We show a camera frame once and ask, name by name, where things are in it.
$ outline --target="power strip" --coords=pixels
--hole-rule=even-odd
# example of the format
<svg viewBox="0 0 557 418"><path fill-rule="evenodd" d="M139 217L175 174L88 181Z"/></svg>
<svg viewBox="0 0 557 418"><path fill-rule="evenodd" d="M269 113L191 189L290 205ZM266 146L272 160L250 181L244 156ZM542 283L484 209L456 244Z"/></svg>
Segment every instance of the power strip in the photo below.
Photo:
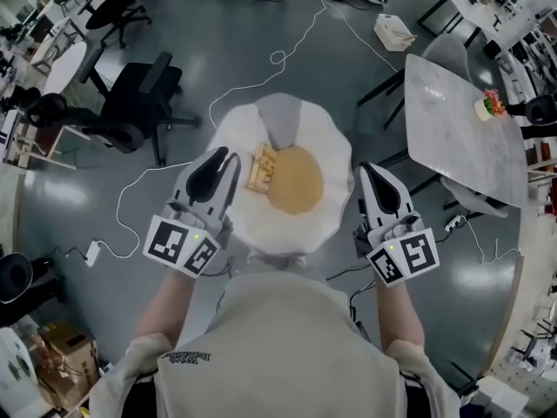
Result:
<svg viewBox="0 0 557 418"><path fill-rule="evenodd" d="M451 221L449 221L446 226L445 226L445 230L450 233L453 231L453 229L459 224L459 221L461 219L466 219L464 217L464 215L457 215L456 217L454 217Z"/></svg>

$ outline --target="potted flower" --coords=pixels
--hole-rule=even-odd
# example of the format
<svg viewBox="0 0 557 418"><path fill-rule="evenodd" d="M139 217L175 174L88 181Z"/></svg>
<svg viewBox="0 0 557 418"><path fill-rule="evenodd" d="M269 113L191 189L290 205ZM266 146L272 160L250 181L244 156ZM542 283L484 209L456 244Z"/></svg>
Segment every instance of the potted flower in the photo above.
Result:
<svg viewBox="0 0 557 418"><path fill-rule="evenodd" d="M494 116L505 116L507 111L499 99L497 90L485 90L484 97L473 105L482 121L487 121Z"/></svg>

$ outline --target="person's arm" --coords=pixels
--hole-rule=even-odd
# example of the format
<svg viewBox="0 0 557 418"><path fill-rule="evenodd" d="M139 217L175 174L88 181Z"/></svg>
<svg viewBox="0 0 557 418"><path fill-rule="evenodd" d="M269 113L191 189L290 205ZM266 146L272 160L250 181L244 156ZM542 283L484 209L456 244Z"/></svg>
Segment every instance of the person's arm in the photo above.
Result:
<svg viewBox="0 0 557 418"><path fill-rule="evenodd" d="M406 340L420 347L426 345L424 329L404 283L387 288L377 280L377 309L381 346L386 351L394 340Z"/></svg>
<svg viewBox="0 0 557 418"><path fill-rule="evenodd" d="M138 321L136 337L162 333L175 347L182 333L194 287L195 279L168 268L155 297Z"/></svg>

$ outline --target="flower pot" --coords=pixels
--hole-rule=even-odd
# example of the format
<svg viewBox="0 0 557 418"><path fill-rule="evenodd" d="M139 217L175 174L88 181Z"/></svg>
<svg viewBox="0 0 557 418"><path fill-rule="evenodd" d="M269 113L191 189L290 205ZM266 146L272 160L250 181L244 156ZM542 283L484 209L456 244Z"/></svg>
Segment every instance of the flower pot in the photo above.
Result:
<svg viewBox="0 0 557 418"><path fill-rule="evenodd" d="M484 104L484 99L477 100L473 107L476 109L476 113L478 113L478 117L482 121L488 121L493 117L493 115L487 111L486 105Z"/></svg>

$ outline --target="concrete floor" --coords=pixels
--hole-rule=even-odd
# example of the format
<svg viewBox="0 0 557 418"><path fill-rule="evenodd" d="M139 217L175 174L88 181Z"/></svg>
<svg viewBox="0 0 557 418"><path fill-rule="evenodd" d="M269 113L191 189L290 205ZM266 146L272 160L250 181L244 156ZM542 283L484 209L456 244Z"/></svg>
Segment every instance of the concrete floor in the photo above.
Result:
<svg viewBox="0 0 557 418"><path fill-rule="evenodd" d="M342 3L339 10L352 27L396 68L404 65L405 55L385 53L372 33L380 12L400 16L409 29L419 35L409 52L420 54L431 38L416 24L419 16L437 0L389 0L381 9L357 11ZM320 8L317 0L285 0L283 3L256 3L253 0L141 0L153 19L153 25L137 24L126 31L130 49L121 51L113 45L99 63L101 73L113 80L122 66L131 61L152 62L160 51L173 55L172 64L184 72L184 93L174 101L179 109L195 111L204 120L196 131L175 127L166 141L168 163L195 158L204 150L213 134L208 120L209 103L232 87L257 84L267 79L277 67L268 57L275 50L290 51L301 38ZM450 5L429 21L439 28L454 10ZM472 27L465 23L455 34L466 38ZM99 38L98 33L91 37ZM483 40L473 43L470 67L480 88L499 85L500 77L481 53ZM218 121L233 106L250 103L277 91L291 93L325 107L338 128L352 141L354 161L378 162L405 145L402 113L391 129L381 126L401 97L397 93L382 95L356 110L356 101L373 86L392 74L391 69L374 56L342 21L328 10L315 28L290 57L286 71L263 88L234 91L215 105L213 117ZM83 105L99 107L88 86L75 86ZM122 188L142 170L154 165L151 145L124 155L95 143L87 143L71 135L64 137L64 159L75 161L77 172L33 162L25 180L20 239L23 251L31 258L48 252L53 246L78 246L86 250L92 239L104 239L117 253L128 253L136 244L133 235L115 220L117 198ZM431 175L421 166L406 162L393 168L410 187ZM150 172L124 196L121 219L144 237L151 215L159 212L169 198L179 169ZM459 209L443 212L448 194L440 185L431 186L414 198L416 208L424 216L438 239L443 226ZM357 265L352 244L352 229L359 223L354 199L351 199L340 231L316 253L308 256L307 270L330 275ZM491 256L493 243L499 237L500 250L517 245L520 215L512 210L507 219L473 220L478 239ZM414 303L426 330L427 353L449 381L463 383L448 366L459 363L477 374L497 334L507 302L515 256L509 255L492 265L478 264L473 237L465 228L439 245L441 268L409 283ZM248 251L237 240L231 240L226 253L219 255L217 271L228 255L236 256L236 269L246 264ZM87 267L76 254L68 259L57 257L58 270L67 284L68 300L75 320L80 321L97 338L100 353L116 361L126 349L138 316L155 293L164 270L136 252L127 260L119 260L103 250L93 268ZM342 276L332 282L335 288L353 293L371 280L370 269ZM226 277L198 281L183 339L204 332L223 292ZM379 344L378 324L373 291L361 294L355 301L372 341Z"/></svg>

